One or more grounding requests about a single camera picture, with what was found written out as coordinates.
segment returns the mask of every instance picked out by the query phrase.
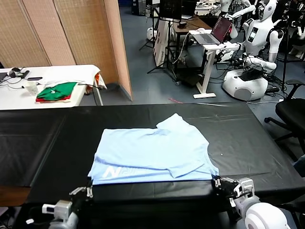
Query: white desk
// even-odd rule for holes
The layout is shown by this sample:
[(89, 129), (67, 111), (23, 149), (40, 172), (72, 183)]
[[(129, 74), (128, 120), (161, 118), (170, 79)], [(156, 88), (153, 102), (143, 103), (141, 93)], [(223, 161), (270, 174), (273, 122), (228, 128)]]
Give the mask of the white desk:
[[(78, 70), (81, 65), (74, 66), (51, 66), (51, 67), (30, 67), (24, 68), (22, 72), (29, 70), (30, 73), (26, 76), (26, 79), (29, 77), (49, 77), (51, 73), (55, 73), (57, 71), (71, 71), (75, 73), (75, 70)], [(10, 69), (0, 69), (0, 73), (7, 73)], [(88, 73), (83, 75), (82, 77), (87, 77), (87, 80), (90, 80), (91, 84), (95, 83), (94, 80), (95, 75), (92, 73)], [(11, 87), (19, 88), (25, 85), (26, 79), (22, 79), (19, 83), (9, 84)], [(13, 83), (19, 81), (20, 78), (12, 78), (8, 81)], [(81, 102), (81, 99), (86, 91), (87, 85), (76, 85), (71, 94), (70, 102), (50, 102), (50, 103), (37, 103), (36, 96), (30, 95), (27, 89), (12, 89), (8, 86), (0, 86), (0, 110), (19, 110), (19, 109), (43, 109), (43, 108), (64, 108), (64, 107), (74, 107), (78, 106)], [(41, 92), (44, 89), (43, 85), (38, 85), (38, 91)], [(100, 96), (99, 90), (96, 88), (98, 93), (98, 97), (100, 99), (101, 105), (102, 100)]]
[(200, 94), (194, 94), (194, 99), (202, 99), (202, 98), (211, 98), (211, 97), (216, 97), (215, 93), (207, 93), (206, 89), (209, 84), (209, 80), (211, 77), (212, 73), (212, 68), (214, 64), (214, 59), (215, 59), (215, 54), (217, 50), (225, 50), (225, 49), (232, 49), (235, 48), (236, 44), (232, 44), (230, 42), (225, 42), (224, 44), (208, 44), (208, 45), (203, 45), (203, 48), (207, 50), (207, 60), (208, 63), (205, 66), (205, 74), (204, 74), (204, 80), (203, 84), (201, 85), (199, 82), (196, 84)]

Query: red cloth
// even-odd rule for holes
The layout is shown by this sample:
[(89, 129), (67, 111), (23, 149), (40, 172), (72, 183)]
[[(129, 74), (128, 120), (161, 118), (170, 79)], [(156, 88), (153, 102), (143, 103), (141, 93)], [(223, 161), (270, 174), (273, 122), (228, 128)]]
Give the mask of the red cloth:
[[(56, 101), (67, 100), (67, 99), (70, 99), (70, 98), (71, 98), (71, 95), (68, 95), (68, 96), (66, 96), (66, 97), (64, 97), (64, 98), (62, 98), (60, 100), (56, 100)], [(38, 98), (36, 98), (36, 101), (40, 102), (40, 103), (43, 103), (43, 102), (54, 102), (52, 100), (44, 100), (44, 99), (38, 99)]]

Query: floor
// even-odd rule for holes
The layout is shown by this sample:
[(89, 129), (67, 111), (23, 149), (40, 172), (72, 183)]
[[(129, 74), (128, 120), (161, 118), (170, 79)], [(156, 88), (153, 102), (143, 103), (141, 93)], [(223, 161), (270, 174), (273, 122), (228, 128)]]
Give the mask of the floor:
[[(130, 79), (133, 91), (133, 101), (131, 102), (124, 92), (116, 84), (107, 85), (108, 90), (102, 91), (102, 99), (104, 105), (122, 105), (122, 104), (168, 104), (175, 103), (173, 100), (182, 103), (216, 103), (216, 102), (239, 102), (231, 98), (221, 88), (221, 81), (213, 80), (215, 83), (209, 83), (208, 92), (216, 93), (216, 98), (193, 99), (193, 94), (197, 94), (197, 89), (184, 85), (176, 86), (172, 79), (164, 70), (155, 70), (152, 74), (147, 74), (149, 70), (155, 67), (152, 49), (144, 47), (141, 51), (139, 48), (146, 42), (146, 30), (152, 26), (152, 20), (146, 19), (144, 16), (135, 16), (131, 14), (131, 8), (120, 7), (122, 28), (125, 40), (127, 61), (130, 72)], [(187, 54), (187, 62), (189, 65), (195, 64), (200, 66), (202, 60), (202, 48), (192, 47)], [(287, 64), (286, 79), (304, 80), (304, 64), (302, 62), (292, 62)], [(214, 68), (212, 77), (217, 77), (223, 72)], [(283, 63), (278, 62), (278, 68), (275, 75), (282, 78)], [(295, 97), (305, 98), (305, 87), (298, 89)], [(281, 96), (269, 97), (264, 96), (260, 101), (278, 101)], [(95, 105), (92, 95), (84, 96), (81, 105)], [(248, 104), (250, 109), (256, 115), (257, 119), (262, 123), (264, 128), (274, 138), (286, 134), (286, 131), (274, 124), (265, 124), (264, 118), (267, 116), (277, 118), (275, 114), (276, 103), (265, 104)], [(296, 139), (288, 139), (281, 142), (280, 147), (283, 150), (291, 151), (297, 156), (302, 155), (299, 143)]]

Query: black tablecloth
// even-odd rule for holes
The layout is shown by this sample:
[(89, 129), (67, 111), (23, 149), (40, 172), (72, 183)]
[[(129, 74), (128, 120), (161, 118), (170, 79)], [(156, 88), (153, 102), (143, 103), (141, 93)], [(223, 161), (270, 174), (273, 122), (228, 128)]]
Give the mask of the black tablecloth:
[[(156, 104), (69, 109), (27, 202), (57, 202), (84, 186), (105, 128), (155, 128), (174, 113), (209, 141), (209, 156), (221, 176), (252, 178), (260, 197), (289, 201), (304, 193), (302, 178), (246, 104)], [(215, 198), (210, 181), (101, 185), (93, 193), (96, 202), (111, 203), (175, 199), (213, 203)]]
[(0, 186), (30, 186), (68, 110), (0, 112)]

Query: computer mouse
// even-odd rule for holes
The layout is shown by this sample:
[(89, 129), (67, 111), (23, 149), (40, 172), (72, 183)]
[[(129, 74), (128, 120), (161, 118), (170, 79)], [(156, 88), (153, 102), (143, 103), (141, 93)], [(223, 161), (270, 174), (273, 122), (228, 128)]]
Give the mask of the computer mouse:
[(204, 28), (199, 28), (199, 29), (197, 29), (197, 31), (198, 31), (198, 32), (204, 32), (205, 29), (204, 29)]

